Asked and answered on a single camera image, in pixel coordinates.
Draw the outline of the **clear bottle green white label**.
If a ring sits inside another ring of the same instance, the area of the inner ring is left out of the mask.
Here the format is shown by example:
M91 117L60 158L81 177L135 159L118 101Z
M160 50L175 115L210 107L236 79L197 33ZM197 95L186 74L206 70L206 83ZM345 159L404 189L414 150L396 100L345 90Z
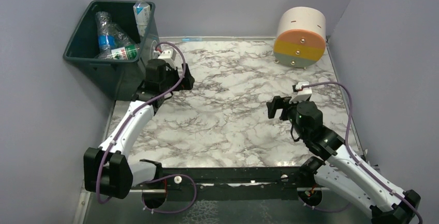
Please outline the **clear bottle green white label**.
M107 60L133 60L137 57L140 47L138 44L132 44L125 47L106 50L96 56L97 59Z

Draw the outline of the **clear unlabelled bottle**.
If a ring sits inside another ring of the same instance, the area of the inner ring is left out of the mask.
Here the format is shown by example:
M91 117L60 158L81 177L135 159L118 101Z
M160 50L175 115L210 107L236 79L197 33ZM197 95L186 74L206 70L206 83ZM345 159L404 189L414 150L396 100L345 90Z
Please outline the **clear unlabelled bottle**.
M117 48L134 45L135 42L128 36L128 34L120 28L116 23L110 24L111 30L114 35L115 44Z

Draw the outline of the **clear bottle blue wrap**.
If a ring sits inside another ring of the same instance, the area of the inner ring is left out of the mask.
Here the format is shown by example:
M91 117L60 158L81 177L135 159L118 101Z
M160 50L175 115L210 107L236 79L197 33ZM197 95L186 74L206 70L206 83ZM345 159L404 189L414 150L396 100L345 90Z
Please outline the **clear bottle blue wrap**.
M97 24L97 40L100 53L115 49L114 28L111 15L108 12L99 11L95 15Z

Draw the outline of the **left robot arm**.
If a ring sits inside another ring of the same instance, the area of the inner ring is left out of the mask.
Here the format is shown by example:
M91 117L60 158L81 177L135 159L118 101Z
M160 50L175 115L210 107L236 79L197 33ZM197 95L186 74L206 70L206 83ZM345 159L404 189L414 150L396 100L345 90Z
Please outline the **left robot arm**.
M154 117L167 94L193 88L195 79L188 64L182 72L163 59L147 63L147 78L133 95L121 121L99 147L89 147L83 155L84 186L89 192L124 199L131 188L160 177L159 162L142 159L130 165L129 152L144 126Z

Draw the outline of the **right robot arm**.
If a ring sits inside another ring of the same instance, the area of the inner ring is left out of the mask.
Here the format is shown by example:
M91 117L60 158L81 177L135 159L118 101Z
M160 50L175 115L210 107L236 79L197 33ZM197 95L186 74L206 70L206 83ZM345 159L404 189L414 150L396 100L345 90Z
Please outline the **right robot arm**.
M312 101L293 102L275 96L266 103L268 118L281 110L280 120L291 123L294 141L302 140L313 154L300 166L300 177L326 187L361 209L372 223L410 223L420 203L414 190L385 179L323 124L323 113Z

